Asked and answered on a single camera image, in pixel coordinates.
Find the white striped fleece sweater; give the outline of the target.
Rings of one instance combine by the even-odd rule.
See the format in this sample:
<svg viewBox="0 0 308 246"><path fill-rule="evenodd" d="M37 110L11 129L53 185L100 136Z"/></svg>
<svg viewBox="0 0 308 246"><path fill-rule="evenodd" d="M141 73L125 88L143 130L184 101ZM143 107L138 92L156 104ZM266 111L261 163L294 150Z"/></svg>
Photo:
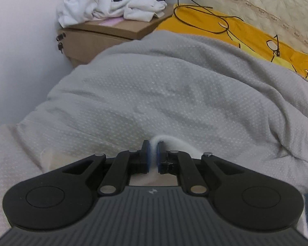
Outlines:
<svg viewBox="0 0 308 246"><path fill-rule="evenodd" d="M156 149L159 142L163 142L167 150L178 150L181 152L186 152L194 159L201 159L203 150L197 149L191 144L181 140L179 138L168 136L168 135L157 135L149 140L150 142L150 155L151 160L156 159Z"/></svg>

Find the white clothes pile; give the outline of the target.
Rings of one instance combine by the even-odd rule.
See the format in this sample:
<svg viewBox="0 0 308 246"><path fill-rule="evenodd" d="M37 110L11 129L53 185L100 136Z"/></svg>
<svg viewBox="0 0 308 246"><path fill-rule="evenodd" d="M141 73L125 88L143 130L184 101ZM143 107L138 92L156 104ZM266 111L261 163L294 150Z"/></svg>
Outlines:
<svg viewBox="0 0 308 246"><path fill-rule="evenodd" d="M57 9L57 19L66 28L89 21L124 18L150 22L164 16L165 1L158 0L64 0Z"/></svg>

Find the grey bed duvet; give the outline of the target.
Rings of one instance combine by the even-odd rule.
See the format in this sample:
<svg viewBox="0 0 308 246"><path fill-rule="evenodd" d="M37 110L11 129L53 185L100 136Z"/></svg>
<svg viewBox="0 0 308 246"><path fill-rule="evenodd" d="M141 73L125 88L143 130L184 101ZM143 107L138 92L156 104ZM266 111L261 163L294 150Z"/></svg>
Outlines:
<svg viewBox="0 0 308 246"><path fill-rule="evenodd" d="M168 135L308 193L308 81L225 42L156 31L77 67L20 123L0 126L13 185Z"/></svg>

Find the cardboard box nightstand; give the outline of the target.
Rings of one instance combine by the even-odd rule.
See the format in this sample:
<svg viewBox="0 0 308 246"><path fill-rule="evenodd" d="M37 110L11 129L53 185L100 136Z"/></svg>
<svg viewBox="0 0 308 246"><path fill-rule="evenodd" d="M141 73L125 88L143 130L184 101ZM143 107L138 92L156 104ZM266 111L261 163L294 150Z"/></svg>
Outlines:
<svg viewBox="0 0 308 246"><path fill-rule="evenodd" d="M173 5L168 5L164 15L151 22L110 18L77 24L58 31L58 50L73 67L88 64L95 56L112 46L140 40L152 33L157 26L173 14Z"/></svg>

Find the yellow pillow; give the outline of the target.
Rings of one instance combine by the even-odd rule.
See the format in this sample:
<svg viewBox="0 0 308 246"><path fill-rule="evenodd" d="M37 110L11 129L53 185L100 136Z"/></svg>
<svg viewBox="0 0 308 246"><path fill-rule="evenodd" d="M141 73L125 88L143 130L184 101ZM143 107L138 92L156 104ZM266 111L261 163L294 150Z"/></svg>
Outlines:
<svg viewBox="0 0 308 246"><path fill-rule="evenodd" d="M308 54L287 45L277 34L271 36L237 16L228 16L210 7L174 5L172 16L156 29L219 39L253 57L288 68L308 81Z"/></svg>

